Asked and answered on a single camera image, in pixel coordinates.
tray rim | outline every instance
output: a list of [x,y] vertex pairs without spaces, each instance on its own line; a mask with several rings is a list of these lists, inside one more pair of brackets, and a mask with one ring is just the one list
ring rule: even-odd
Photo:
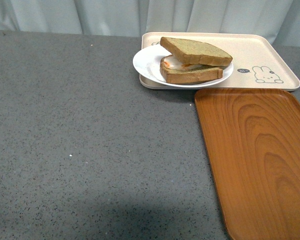
[[[210,32],[167,32],[167,31],[153,31],[153,32],[146,32],[142,35],[141,37],[141,49],[145,48],[144,44],[145,44],[145,39],[149,36],[169,36],[169,37],[186,37],[186,36],[190,36],[190,37],[216,37],[216,38],[248,38],[248,39],[255,39],[255,40],[259,40],[261,41],[263,44],[265,44],[267,46],[267,49],[271,51],[271,54],[275,55],[275,57],[278,59],[278,61],[280,61],[280,63],[283,65],[283,67],[287,68],[288,70],[290,70],[290,73],[293,75],[293,77],[295,78],[295,80],[297,81],[297,85],[294,88],[276,88],[276,89],[282,89],[284,91],[288,91],[288,92],[293,92],[295,90],[297,90],[300,87],[300,79],[296,76],[296,74],[291,70],[291,68],[287,65],[287,63],[282,59],[282,57],[278,54],[278,52],[273,48],[273,46],[268,42],[268,40],[266,38],[264,38],[263,36],[257,35],[257,34],[245,34],[245,33],[210,33]],[[184,90],[184,88],[182,87],[174,87],[174,86],[166,86],[160,83],[154,83],[154,81],[139,75],[139,81],[140,83],[149,89],[152,90]],[[211,86],[211,87],[201,87],[201,88],[197,88],[199,89],[205,89],[205,88],[214,88],[216,86]],[[235,89],[248,89],[248,88],[253,88],[251,86],[242,86],[242,87],[229,87],[229,88],[235,88]]]

brown tray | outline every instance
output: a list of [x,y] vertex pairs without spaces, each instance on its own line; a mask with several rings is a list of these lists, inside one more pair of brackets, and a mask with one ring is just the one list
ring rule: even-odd
[[206,88],[195,104],[234,240],[300,240],[300,104],[280,89]]

white plate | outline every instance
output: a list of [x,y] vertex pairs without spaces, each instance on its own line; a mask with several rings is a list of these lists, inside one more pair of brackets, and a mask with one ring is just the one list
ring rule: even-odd
[[230,77],[234,71],[234,65],[230,63],[230,65],[223,70],[223,77],[220,79],[193,85],[167,83],[160,73],[160,60],[168,55],[171,55],[171,53],[159,44],[148,46],[136,53],[136,55],[133,57],[133,66],[139,74],[147,79],[163,85],[184,89],[197,89],[221,83]]

white curtain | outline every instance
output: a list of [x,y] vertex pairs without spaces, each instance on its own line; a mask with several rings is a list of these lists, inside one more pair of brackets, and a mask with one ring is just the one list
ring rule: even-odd
[[256,34],[271,44],[300,46],[300,0],[0,0],[0,30]]

cream tray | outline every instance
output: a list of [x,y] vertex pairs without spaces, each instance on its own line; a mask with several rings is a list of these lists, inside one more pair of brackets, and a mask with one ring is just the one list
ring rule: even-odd
[[[265,88],[294,91],[300,80],[263,37],[250,34],[148,32],[142,36],[141,49],[159,44],[161,37],[183,38],[210,43],[233,57],[233,73],[223,82],[205,88]],[[160,84],[142,75],[143,86],[149,89],[183,89]]]

